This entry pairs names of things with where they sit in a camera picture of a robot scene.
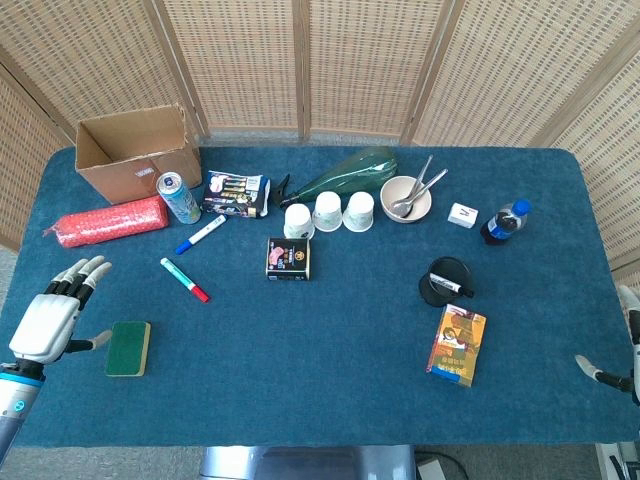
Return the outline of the blue-capped marker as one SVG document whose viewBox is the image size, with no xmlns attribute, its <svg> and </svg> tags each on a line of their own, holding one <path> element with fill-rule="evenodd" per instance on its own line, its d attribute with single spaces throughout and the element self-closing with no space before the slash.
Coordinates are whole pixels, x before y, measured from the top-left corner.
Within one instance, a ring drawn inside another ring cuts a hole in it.
<svg viewBox="0 0 640 480">
<path fill-rule="evenodd" d="M 212 220 L 211 222 L 206 224 L 204 227 L 202 227 L 196 233 L 191 235 L 187 240 L 185 240 L 183 243 L 181 243 L 175 249 L 175 253 L 177 255 L 183 254 L 184 252 L 186 252 L 187 250 L 192 248 L 194 245 L 196 245 L 198 242 L 200 242 L 207 235 L 209 235 L 214 230 L 216 230 L 221 225 L 223 225 L 226 222 L 226 220 L 227 220 L 227 217 L 225 215 L 223 215 L 223 214 L 218 215 L 214 220 Z"/>
</svg>

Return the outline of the black cup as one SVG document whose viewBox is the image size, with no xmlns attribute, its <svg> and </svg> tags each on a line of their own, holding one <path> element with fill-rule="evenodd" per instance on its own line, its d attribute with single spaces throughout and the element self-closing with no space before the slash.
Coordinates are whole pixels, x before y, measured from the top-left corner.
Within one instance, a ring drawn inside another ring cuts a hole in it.
<svg viewBox="0 0 640 480">
<path fill-rule="evenodd" d="M 429 305 L 441 307 L 458 298 L 466 297 L 432 283 L 429 279 L 430 273 L 442 276 L 474 291 L 471 271 L 464 262 L 450 256 L 439 257 L 429 265 L 427 272 L 419 281 L 420 295 Z"/>
</svg>

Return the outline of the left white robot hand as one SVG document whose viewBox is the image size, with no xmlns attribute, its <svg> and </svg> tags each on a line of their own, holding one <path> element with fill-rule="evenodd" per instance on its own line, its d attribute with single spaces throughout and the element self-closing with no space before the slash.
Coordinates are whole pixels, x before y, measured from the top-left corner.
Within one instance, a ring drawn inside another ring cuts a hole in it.
<svg viewBox="0 0 640 480">
<path fill-rule="evenodd" d="M 95 350 L 109 341 L 110 330 L 85 340 L 72 336 L 80 313 L 110 269 L 111 264 L 98 255 L 83 258 L 55 275 L 31 301 L 9 342 L 16 360 L 48 365 L 65 353 Z"/>
</svg>

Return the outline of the green spray bottle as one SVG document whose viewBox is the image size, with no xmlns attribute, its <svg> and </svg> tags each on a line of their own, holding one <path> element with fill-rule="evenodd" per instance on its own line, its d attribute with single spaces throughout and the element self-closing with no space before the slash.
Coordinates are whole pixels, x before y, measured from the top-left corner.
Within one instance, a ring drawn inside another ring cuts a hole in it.
<svg viewBox="0 0 640 480">
<path fill-rule="evenodd" d="M 285 192 L 290 178 L 287 174 L 276 187 L 271 188 L 269 199 L 284 209 L 295 203 L 315 201 L 325 192 L 338 195 L 370 192 L 394 177 L 397 169 L 395 154 L 389 147 L 367 147 L 290 194 Z"/>
</svg>

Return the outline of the white paper cup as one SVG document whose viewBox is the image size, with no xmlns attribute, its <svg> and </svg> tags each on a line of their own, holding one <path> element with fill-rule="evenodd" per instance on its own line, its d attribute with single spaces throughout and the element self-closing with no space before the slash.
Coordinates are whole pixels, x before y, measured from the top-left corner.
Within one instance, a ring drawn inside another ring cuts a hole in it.
<svg viewBox="0 0 640 480">
<path fill-rule="evenodd" d="M 311 212 L 301 203 L 287 207 L 283 232 L 288 239 L 311 239 L 315 234 Z"/>
<path fill-rule="evenodd" d="M 332 191 L 321 192 L 313 211 L 314 226 L 322 232 L 333 232 L 342 224 L 340 196 Z"/>
<path fill-rule="evenodd" d="M 374 199 L 369 193 L 354 193 L 342 215 L 345 227 L 355 233 L 367 231 L 374 223 L 374 205 Z"/>
</svg>

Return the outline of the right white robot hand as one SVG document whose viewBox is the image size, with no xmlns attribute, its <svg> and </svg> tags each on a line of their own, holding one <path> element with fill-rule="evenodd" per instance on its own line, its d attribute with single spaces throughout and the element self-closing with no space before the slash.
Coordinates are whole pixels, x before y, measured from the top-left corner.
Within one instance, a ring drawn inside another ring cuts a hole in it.
<svg viewBox="0 0 640 480">
<path fill-rule="evenodd" d="M 599 369 L 582 355 L 576 355 L 575 360 L 586 376 L 621 392 L 630 393 L 632 401 L 640 407 L 640 290 L 620 284 L 617 286 L 617 291 L 628 313 L 633 347 L 633 368 L 630 376 L 622 377 Z"/>
</svg>

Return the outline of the red bubble wrap roll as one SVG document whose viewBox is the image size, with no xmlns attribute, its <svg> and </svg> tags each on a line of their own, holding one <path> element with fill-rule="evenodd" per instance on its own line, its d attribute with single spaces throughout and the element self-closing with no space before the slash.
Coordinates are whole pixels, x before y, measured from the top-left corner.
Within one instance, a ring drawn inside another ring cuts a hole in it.
<svg viewBox="0 0 640 480">
<path fill-rule="evenodd" d="M 167 206 L 159 196 L 60 217 L 43 235 L 54 234 L 63 248 L 94 245 L 163 229 Z"/>
</svg>

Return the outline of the small white box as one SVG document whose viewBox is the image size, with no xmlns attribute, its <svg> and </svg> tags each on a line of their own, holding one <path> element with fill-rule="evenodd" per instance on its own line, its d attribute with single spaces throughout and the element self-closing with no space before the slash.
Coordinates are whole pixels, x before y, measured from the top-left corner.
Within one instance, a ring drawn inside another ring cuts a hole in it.
<svg viewBox="0 0 640 480">
<path fill-rule="evenodd" d="M 471 229 L 475 225 L 477 217 L 478 217 L 477 209 L 474 209 L 472 207 L 469 207 L 460 203 L 454 203 L 451 206 L 451 209 L 448 215 L 448 221 L 455 225 L 458 225 L 467 229 Z"/>
</svg>

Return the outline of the open cardboard box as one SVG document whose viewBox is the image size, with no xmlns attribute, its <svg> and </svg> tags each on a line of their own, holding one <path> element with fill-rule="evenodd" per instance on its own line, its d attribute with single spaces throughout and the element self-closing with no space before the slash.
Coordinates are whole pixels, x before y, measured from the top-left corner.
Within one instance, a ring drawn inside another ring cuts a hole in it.
<svg viewBox="0 0 640 480">
<path fill-rule="evenodd" d="M 189 188 L 202 183 L 199 151 L 178 104 L 81 120 L 75 146 L 75 171 L 111 204 L 155 195 L 167 172 Z"/>
</svg>

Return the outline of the red-capped marker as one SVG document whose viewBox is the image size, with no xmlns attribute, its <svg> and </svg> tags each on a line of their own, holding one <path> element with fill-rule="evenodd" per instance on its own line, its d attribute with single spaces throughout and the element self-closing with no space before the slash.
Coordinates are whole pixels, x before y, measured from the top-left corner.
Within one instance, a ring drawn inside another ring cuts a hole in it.
<svg viewBox="0 0 640 480">
<path fill-rule="evenodd" d="M 172 261 L 164 257 L 160 260 L 160 264 L 185 288 L 187 288 L 192 295 L 203 303 L 208 303 L 210 296 L 193 280 L 191 280 L 181 269 L 179 269 Z"/>
</svg>

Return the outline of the black meat tin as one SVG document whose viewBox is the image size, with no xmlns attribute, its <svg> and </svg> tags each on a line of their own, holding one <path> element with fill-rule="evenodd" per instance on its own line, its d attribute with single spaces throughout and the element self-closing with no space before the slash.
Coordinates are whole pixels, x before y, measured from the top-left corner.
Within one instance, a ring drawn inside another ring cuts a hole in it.
<svg viewBox="0 0 640 480">
<path fill-rule="evenodd" d="M 309 239 L 270 237 L 267 240 L 265 274 L 269 280 L 308 281 L 310 265 Z"/>
</svg>

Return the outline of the dark snack packet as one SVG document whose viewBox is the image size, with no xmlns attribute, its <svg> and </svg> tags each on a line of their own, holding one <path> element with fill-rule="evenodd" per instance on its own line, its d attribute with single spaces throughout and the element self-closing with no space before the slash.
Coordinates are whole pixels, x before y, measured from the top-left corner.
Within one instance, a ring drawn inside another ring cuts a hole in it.
<svg viewBox="0 0 640 480">
<path fill-rule="evenodd" d="M 258 219 L 268 215 L 270 179 L 209 170 L 200 208 L 203 212 Z"/>
</svg>

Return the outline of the metal spoon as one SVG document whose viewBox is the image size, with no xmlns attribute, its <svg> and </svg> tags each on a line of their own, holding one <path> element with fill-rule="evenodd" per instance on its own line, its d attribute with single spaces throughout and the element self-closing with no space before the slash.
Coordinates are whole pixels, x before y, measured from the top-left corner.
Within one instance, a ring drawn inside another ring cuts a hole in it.
<svg viewBox="0 0 640 480">
<path fill-rule="evenodd" d="M 447 169 L 443 169 L 437 175 L 435 175 L 432 179 L 430 179 L 425 185 L 423 185 L 419 190 L 414 192 L 412 195 L 407 197 L 404 200 L 398 200 L 394 202 L 391 206 L 391 210 L 400 217 L 407 216 L 413 204 L 423 195 L 425 194 L 433 185 L 435 185 L 441 178 L 443 178 L 448 173 Z"/>
<path fill-rule="evenodd" d="M 429 155 L 427 158 L 426 163 L 424 164 L 424 166 L 422 167 L 418 177 L 416 178 L 411 191 L 409 192 L 407 199 L 410 200 L 410 203 L 408 204 L 408 207 L 406 208 L 406 212 L 404 214 L 404 217 L 408 216 L 412 209 L 413 209 L 413 205 L 414 203 L 420 199 L 424 193 L 426 192 L 425 188 L 424 188 L 424 184 L 423 184 L 423 179 L 424 176 L 426 174 L 427 169 L 429 168 L 431 162 L 433 160 L 433 156 Z"/>
</svg>

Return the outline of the light blue drink can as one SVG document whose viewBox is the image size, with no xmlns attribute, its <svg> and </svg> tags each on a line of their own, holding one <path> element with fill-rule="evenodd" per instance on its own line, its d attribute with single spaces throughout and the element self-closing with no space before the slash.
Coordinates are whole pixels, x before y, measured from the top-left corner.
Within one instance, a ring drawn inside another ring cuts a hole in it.
<svg viewBox="0 0 640 480">
<path fill-rule="evenodd" d="M 156 182 L 158 194 L 183 224 L 194 224 L 201 217 L 201 210 L 182 177 L 176 172 L 159 176 Z"/>
</svg>

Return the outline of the green yellow sponge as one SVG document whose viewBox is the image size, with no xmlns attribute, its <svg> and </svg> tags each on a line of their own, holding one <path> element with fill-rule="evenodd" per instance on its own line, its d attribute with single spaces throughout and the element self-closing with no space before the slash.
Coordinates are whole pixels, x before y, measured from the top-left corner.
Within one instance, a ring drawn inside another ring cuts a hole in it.
<svg viewBox="0 0 640 480">
<path fill-rule="evenodd" d="M 105 373 L 108 377 L 140 377 L 146 369 L 151 335 L 149 322 L 116 322 L 109 341 Z"/>
</svg>

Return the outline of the orange printed carton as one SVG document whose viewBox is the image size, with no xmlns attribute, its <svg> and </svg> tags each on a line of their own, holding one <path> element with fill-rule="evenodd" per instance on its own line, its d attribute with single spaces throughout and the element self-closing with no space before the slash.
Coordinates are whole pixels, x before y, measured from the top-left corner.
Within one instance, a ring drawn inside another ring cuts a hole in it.
<svg viewBox="0 0 640 480">
<path fill-rule="evenodd" d="M 475 376 L 487 318 L 447 304 L 442 312 L 426 372 L 470 388 Z"/>
</svg>

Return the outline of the blue table carpet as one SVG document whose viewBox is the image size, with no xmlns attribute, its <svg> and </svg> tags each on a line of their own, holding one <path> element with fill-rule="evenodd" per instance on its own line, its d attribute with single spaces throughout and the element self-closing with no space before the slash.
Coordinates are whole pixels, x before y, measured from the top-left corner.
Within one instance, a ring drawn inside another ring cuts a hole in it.
<svg viewBox="0 0 640 480">
<path fill-rule="evenodd" d="M 232 218 L 176 255 L 194 232 L 154 232 L 66 249 L 43 235 L 103 198 L 66 148 L 49 160 L 0 315 L 0 361 L 32 298 L 82 258 L 104 256 L 75 329 L 151 324 L 143 376 L 110 378 L 104 350 L 62 357 L 16 443 L 20 447 L 592 443 L 634 440 L 640 407 L 594 382 L 584 355 L 625 375 L 626 322 L 576 158 L 561 149 L 399 148 L 402 175 L 448 173 L 413 224 L 377 212 L 366 232 L 316 234 L 308 281 L 271 281 L 266 243 L 283 214 Z M 522 230 L 487 245 L 482 225 L 504 205 L 532 205 Z M 478 210 L 467 229 L 451 206 Z M 449 303 L 487 318 L 470 388 L 426 372 L 444 306 L 419 281 L 437 258 L 471 271 L 475 295 Z M 168 258 L 209 296 L 198 300 Z"/>
</svg>

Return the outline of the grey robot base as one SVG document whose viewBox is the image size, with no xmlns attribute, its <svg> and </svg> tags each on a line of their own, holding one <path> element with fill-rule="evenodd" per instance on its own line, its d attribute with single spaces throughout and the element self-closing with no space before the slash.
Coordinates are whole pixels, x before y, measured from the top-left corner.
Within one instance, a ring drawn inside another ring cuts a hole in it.
<svg viewBox="0 0 640 480">
<path fill-rule="evenodd" d="M 199 480 L 417 480 L 411 445 L 215 446 Z"/>
</svg>

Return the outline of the black marker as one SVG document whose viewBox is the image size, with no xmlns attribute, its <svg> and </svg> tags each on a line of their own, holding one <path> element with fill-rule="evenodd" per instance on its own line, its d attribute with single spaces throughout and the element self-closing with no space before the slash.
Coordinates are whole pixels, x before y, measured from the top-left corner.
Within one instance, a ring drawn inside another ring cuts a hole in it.
<svg viewBox="0 0 640 480">
<path fill-rule="evenodd" d="M 429 279 L 432 283 L 435 283 L 436 285 L 439 285 L 443 288 L 446 288 L 447 290 L 454 292 L 456 294 L 459 294 L 461 296 L 466 296 L 469 298 L 473 298 L 474 297 L 474 291 L 464 287 L 456 282 L 453 282 L 449 279 L 446 279 L 442 276 L 436 275 L 434 273 L 430 273 L 429 274 Z"/>
</svg>

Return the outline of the woven bamboo folding screen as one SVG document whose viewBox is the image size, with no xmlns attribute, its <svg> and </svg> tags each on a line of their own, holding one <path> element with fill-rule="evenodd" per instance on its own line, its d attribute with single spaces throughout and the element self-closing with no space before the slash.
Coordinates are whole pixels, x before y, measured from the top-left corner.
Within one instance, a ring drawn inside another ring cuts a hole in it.
<svg viewBox="0 0 640 480">
<path fill-rule="evenodd" d="M 164 104 L 198 137 L 566 149 L 640 271 L 640 0 L 0 0 L 0 245 L 80 120 Z"/>
</svg>

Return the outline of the cola bottle blue cap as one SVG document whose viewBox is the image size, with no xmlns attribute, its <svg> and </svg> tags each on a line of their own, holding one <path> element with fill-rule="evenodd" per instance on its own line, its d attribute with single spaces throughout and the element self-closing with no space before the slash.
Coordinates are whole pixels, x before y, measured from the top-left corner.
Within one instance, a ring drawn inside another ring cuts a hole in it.
<svg viewBox="0 0 640 480">
<path fill-rule="evenodd" d="M 485 243 L 494 246 L 506 243 L 516 232 L 524 228 L 531 210 L 532 205 L 526 199 L 517 199 L 504 205 L 482 225 L 480 233 Z"/>
</svg>

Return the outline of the beige bowl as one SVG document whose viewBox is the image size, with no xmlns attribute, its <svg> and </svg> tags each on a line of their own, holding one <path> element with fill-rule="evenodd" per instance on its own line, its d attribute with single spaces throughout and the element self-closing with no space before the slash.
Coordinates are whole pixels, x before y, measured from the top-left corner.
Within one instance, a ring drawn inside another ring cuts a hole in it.
<svg viewBox="0 0 640 480">
<path fill-rule="evenodd" d="M 382 209 L 391 220 L 404 224 L 414 223 L 423 219 L 431 211 L 432 197 L 429 191 L 414 202 L 410 213 L 405 217 L 398 216 L 391 210 L 391 205 L 395 201 L 404 199 L 409 194 L 414 182 L 414 177 L 396 176 L 382 186 L 380 191 Z"/>
</svg>

